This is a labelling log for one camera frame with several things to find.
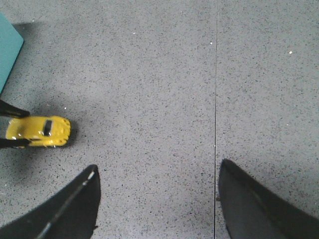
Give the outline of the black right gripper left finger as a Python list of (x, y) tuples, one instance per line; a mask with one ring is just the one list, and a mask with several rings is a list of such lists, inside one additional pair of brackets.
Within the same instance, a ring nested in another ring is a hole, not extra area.
[(46, 202), (0, 229), (2, 239), (89, 239), (101, 199), (97, 165), (91, 164)]

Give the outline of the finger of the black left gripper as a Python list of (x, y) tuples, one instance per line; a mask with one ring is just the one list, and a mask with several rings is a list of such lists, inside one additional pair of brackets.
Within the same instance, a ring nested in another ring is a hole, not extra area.
[(26, 147), (31, 143), (28, 139), (0, 139), (0, 148)]
[(5, 117), (28, 117), (29, 111), (14, 107), (3, 100), (0, 100), (0, 115)]

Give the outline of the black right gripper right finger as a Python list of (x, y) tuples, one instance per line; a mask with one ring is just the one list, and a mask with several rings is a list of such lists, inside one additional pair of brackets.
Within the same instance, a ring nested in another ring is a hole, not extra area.
[(319, 221), (272, 193), (233, 161), (224, 159), (219, 196), (232, 239), (317, 239)]

